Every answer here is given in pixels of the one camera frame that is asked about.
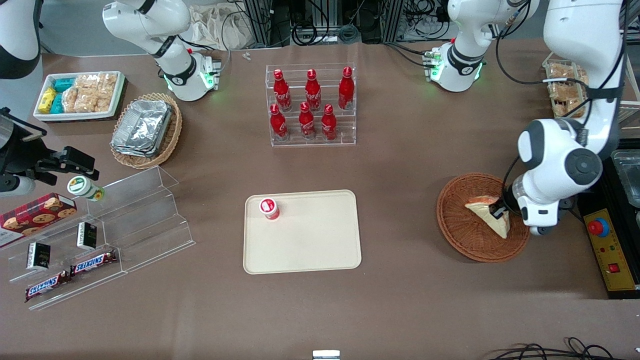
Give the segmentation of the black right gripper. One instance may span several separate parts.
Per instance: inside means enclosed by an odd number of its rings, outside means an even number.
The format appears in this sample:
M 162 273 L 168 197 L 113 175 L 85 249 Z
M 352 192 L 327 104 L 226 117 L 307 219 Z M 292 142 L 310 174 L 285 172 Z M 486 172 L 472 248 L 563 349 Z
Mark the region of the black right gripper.
M 18 177 L 26 177 L 42 183 L 57 183 L 52 174 L 58 168 L 54 150 L 48 148 L 41 137 L 33 138 L 25 122 L 10 114 L 10 109 L 1 109 L 1 182 L 18 183 Z M 100 172 L 95 170 L 95 159 L 87 153 L 65 146 L 59 152 L 60 162 L 72 166 L 74 173 L 96 182 Z

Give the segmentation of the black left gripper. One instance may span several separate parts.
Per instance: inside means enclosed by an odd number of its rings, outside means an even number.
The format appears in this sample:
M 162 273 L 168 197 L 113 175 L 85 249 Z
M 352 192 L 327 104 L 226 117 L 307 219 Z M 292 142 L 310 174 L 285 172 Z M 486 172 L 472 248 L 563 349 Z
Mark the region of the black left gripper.
M 502 199 L 498 199 L 496 202 L 489 205 L 489 214 L 494 219 L 500 219 L 503 216 L 512 212 L 513 214 L 521 214 L 521 208 L 518 204 L 518 195 L 514 193 L 514 189 L 517 189 L 521 184 L 520 180 L 514 180 L 506 186 L 502 191 Z

